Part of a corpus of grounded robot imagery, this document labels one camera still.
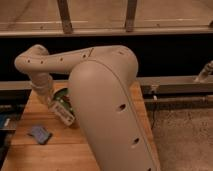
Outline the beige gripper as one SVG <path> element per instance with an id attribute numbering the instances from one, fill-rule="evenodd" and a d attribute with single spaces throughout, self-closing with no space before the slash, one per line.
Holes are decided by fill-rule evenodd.
<path id="1" fill-rule="evenodd" d="M 51 81 L 48 81 L 45 85 L 36 85 L 31 83 L 31 87 L 32 90 L 37 94 L 39 101 L 48 108 L 51 108 L 56 103 L 53 98 L 54 88 Z"/>

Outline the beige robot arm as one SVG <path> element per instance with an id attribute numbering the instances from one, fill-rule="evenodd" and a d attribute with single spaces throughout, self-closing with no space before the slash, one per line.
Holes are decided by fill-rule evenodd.
<path id="1" fill-rule="evenodd" d="M 130 93 L 138 72 L 131 49 L 111 45 L 50 54 L 34 45 L 14 65 L 45 102 L 53 92 L 51 75 L 69 76 L 71 106 L 101 171 L 160 171 Z"/>

